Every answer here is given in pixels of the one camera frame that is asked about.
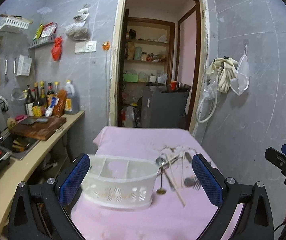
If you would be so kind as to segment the steel fork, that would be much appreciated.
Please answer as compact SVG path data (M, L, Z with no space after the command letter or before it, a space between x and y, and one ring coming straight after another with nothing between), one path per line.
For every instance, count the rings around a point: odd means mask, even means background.
M194 190L199 190L201 187L200 181L197 179L197 177L187 177L184 179L184 185L185 187L191 187Z

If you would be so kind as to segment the white plastic utensil caddy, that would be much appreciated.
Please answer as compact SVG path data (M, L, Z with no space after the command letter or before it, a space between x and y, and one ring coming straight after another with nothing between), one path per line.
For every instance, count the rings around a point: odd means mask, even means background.
M90 168L81 188L94 204L115 210L150 207L159 167L152 161L109 155L90 155Z

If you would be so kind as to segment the steel spoon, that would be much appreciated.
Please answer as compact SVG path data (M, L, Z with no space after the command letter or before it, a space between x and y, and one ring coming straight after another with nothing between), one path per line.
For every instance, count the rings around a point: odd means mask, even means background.
M163 157L158 157L158 158L155 160L156 165L159 167L157 176L159 176L159 175L161 174L161 168L163 168L163 169L169 168L172 177L174 177L173 165L174 165L174 163L177 162L180 158L181 158L180 155L176 155L176 156L174 156L173 158L167 159L167 160L164 159Z

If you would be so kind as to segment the bronze long-handled spoon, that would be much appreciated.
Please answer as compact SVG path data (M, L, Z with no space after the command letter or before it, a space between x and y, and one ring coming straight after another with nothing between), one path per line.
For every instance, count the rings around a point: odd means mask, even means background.
M163 187L163 169L159 168L160 171L160 187L157 189L157 194L164 195L166 193L166 189Z

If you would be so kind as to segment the beige kitchen counter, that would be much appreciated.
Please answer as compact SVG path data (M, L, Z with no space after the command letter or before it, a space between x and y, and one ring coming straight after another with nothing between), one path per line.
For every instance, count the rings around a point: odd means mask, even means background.
M38 142L22 160L11 158L10 164L0 172L0 237L9 216L18 183L28 180L54 145L84 115L85 111L79 111L74 115L64 115L66 123L59 131L46 141Z

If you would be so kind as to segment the pink floral table cloth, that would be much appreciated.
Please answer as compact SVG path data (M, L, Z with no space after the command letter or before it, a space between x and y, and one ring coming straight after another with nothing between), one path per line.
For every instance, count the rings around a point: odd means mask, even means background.
M210 156L194 137L183 129L142 129L104 127L93 140L98 155L117 155L155 161L162 153L176 155L188 151L201 153L208 162ZM144 210L127 212L100 208L81 195L71 211L75 226L85 239L197 239L216 210L204 190L180 187L181 161L173 165L182 206L166 179L164 195L154 194L151 206ZM184 161L184 178L194 172ZM160 186L160 178L155 187Z

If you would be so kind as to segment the wooden cutting board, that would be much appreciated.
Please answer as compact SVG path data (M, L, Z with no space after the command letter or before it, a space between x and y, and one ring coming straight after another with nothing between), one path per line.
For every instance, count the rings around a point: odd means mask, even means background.
M52 116L48 118L48 123L46 124L35 123L33 125L22 125L20 122L18 122L16 125L9 129L9 132L21 137L46 141L65 123L65 117Z

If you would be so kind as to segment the orange spice bag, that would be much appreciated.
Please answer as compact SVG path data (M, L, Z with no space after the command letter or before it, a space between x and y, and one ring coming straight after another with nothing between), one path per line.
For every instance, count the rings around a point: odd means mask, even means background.
M64 113L65 103L67 98L67 91L61 89L57 96L55 97L55 104L53 109L53 115L56 117L61 117Z

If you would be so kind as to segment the large dark vinegar jug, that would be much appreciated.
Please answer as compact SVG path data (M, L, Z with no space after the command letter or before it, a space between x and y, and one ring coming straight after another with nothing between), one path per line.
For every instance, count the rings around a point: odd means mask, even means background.
M79 98L77 91L71 80L67 80L64 89L67 92L65 102L65 113L66 114L77 114L80 110Z

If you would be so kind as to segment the cleaver knife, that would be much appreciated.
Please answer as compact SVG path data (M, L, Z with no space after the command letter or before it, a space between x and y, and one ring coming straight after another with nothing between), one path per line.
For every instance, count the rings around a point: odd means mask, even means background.
M48 123L48 118L32 118L28 117L20 121L22 125L33 125L35 123L46 124Z

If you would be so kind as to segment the dark soy sauce bottle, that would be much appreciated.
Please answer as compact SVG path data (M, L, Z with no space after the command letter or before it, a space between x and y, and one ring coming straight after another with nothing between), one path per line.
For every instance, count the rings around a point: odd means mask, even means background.
M27 85L25 107L28 116L34 116L33 103L34 103L34 98L32 96L31 88L30 85Z

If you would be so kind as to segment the dark grey cabinet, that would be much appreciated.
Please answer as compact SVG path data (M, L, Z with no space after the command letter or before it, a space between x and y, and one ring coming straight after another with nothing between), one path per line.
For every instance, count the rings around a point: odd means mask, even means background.
M188 89L172 91L169 85L144 87L141 127L185 129L188 96Z

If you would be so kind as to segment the red cup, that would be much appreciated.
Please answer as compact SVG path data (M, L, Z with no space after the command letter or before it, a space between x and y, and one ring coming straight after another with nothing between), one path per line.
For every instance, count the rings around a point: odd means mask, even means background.
M171 91L176 91L177 90L177 81L171 81L170 88L171 88Z

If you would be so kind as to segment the white ribbed box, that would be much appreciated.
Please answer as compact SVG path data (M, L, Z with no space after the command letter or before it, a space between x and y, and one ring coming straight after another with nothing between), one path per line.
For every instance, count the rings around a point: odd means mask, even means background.
M33 59L28 56L19 55L18 64L16 68L17 76L29 76Z

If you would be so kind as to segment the red plastic bag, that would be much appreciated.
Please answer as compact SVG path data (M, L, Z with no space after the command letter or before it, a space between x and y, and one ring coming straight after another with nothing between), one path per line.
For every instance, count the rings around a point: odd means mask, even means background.
M62 53L63 38L61 36L54 39L54 46L51 49L51 55L54 61L60 60Z

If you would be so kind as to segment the wooden pantry shelf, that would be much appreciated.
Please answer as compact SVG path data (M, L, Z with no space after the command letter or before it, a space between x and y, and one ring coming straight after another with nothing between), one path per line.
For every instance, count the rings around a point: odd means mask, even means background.
M173 70L175 23L129 17L123 31L120 82L169 84Z

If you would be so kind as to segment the clear bag of dried goods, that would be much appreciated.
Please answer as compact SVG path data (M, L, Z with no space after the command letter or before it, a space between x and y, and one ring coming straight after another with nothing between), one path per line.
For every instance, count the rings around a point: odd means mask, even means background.
M88 16L89 8L87 4L85 4L73 17L74 23L65 28L66 36L74 41L88 40L90 38L90 30L87 22Z

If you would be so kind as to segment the white wall switch socket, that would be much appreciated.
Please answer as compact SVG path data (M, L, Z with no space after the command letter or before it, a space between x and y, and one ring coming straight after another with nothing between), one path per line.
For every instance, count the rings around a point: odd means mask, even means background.
M75 54L96 51L97 41L83 41L75 43Z

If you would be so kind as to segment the orange wall hook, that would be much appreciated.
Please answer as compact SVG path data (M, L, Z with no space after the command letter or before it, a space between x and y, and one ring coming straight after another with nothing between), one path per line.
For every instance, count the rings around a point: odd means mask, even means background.
M109 42L109 41L103 42L103 44L102 44L102 49L103 49L104 51L110 50L110 42Z

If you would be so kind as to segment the grey wall shelf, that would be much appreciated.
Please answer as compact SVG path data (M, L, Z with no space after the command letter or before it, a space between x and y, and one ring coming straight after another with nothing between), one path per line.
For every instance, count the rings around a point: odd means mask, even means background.
M39 48L44 45L50 44L54 42L54 39L56 37L56 33L46 36L46 37L41 37L37 40L34 40L28 44L28 49L34 49L34 48Z

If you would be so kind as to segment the white wall basket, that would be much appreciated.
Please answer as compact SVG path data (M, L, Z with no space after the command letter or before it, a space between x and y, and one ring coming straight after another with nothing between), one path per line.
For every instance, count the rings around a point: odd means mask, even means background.
M21 16L1 14L0 32L21 33L27 30L33 20L22 18Z

